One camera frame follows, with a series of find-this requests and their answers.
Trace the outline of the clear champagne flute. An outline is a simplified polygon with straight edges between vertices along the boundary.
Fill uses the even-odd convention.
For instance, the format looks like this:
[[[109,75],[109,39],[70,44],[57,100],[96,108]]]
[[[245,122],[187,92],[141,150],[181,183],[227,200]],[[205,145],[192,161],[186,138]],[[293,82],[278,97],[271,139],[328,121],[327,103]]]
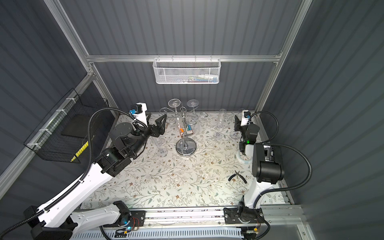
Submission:
[[[157,156],[158,157],[166,157],[168,154],[168,150],[165,147],[166,141],[163,138],[155,138],[155,145],[158,147],[157,149]]]
[[[169,125],[174,125],[174,124],[177,123],[177,118],[175,118],[175,117],[167,118],[166,122],[167,122],[167,124],[169,124]]]

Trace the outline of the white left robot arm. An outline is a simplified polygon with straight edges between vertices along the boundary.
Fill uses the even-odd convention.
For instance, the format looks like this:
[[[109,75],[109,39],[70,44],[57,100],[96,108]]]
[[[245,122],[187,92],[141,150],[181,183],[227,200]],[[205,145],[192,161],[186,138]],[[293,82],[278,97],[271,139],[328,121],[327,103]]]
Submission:
[[[95,190],[116,177],[133,160],[144,152],[149,137],[158,138],[165,133],[167,114],[149,124],[150,115],[146,114],[147,105],[137,103],[132,110],[124,112],[116,108],[97,110],[88,122],[89,163],[86,170],[50,201],[39,207],[31,206],[25,211],[25,220],[7,228],[1,233],[5,237],[13,230],[28,224],[34,240],[69,240],[73,235],[96,227],[117,224],[124,228],[133,221],[130,210],[122,201],[111,205],[77,212],[76,208]],[[92,122],[102,112],[112,111],[128,116],[131,123],[121,123],[114,127],[109,136],[113,146],[104,149],[94,157],[92,144]]]

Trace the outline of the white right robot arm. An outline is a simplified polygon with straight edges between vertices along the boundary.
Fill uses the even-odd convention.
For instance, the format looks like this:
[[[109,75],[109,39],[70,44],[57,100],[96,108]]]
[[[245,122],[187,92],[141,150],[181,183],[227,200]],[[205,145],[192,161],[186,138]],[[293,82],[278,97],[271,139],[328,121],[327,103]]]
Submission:
[[[261,114],[267,114],[275,120],[276,131],[270,139],[258,143],[257,136],[260,127],[253,123],[252,118]],[[262,198],[268,193],[276,192],[277,190],[273,188],[273,185],[282,181],[285,176],[283,162],[274,156],[274,148],[286,148],[297,153],[304,159],[308,167],[308,174],[302,182],[292,187],[282,188],[282,191],[291,191],[303,187],[310,181],[313,175],[312,165],[301,151],[288,145],[271,143],[271,140],[277,136],[279,129],[278,119],[267,111],[251,113],[248,110],[243,110],[241,118],[235,116],[234,130],[241,134],[237,159],[240,160],[241,157],[247,157],[252,161],[253,181],[250,189],[239,202],[237,212],[234,214],[234,222],[250,223],[255,221],[259,223],[262,220]]]

